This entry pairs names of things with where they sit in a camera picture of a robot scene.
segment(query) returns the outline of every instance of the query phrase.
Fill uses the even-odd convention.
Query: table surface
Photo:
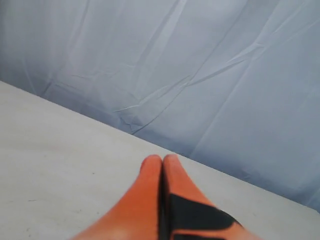
[[[0,82],[0,236],[68,239],[170,151]],[[218,207],[266,240],[318,240],[315,210],[180,156]]]

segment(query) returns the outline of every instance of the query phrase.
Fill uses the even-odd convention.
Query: white fabric backdrop
[[[319,0],[0,0],[0,79],[320,211],[319,13]]]

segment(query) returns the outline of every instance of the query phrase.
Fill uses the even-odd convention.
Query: white table
[[[0,239],[67,239],[169,151],[0,82]],[[180,157],[218,207],[266,240],[319,240],[308,207]]]

